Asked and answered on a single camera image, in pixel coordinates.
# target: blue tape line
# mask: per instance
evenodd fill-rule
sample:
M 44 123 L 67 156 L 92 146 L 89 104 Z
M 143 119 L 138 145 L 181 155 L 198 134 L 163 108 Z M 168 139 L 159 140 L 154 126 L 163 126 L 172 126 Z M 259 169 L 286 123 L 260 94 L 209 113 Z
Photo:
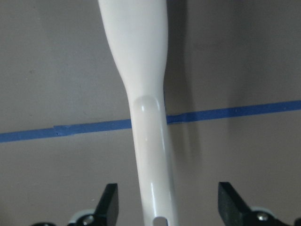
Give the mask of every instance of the blue tape line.
M 277 113 L 277 112 L 288 112 L 301 110 L 301 101 L 289 101 L 265 105 L 252 105 L 243 107 L 232 107 L 224 109 L 215 109 L 199 112 L 189 112 L 177 115 L 168 115 L 167 123 L 184 123 L 192 121 L 204 121 L 212 119 L 231 118 L 239 116 Z M 105 121 L 89 124 L 75 124 L 75 125 L 63 125 L 54 126 L 48 129 L 35 129 L 28 131 L 19 131 L 11 133 L 0 134 L 0 143 L 12 142 L 19 140 L 31 140 L 39 138 L 49 137 L 64 137 L 80 133 L 92 133 L 100 131 L 118 130 L 118 129 L 130 129 L 131 120 L 116 120 L 116 121 Z
M 301 101 L 288 101 L 273 104 L 264 105 L 251 105 L 243 107 L 232 107 L 223 108 L 215 110 L 207 110 L 200 112 L 189 112 L 178 115 L 167 116 L 167 123 L 181 123 L 181 122 L 191 122 L 191 121 L 203 121 L 212 119 L 223 119 L 232 118 L 239 116 L 248 116 L 256 114 L 267 114 L 267 113 L 277 113 L 277 112 L 288 112 L 301 110 Z

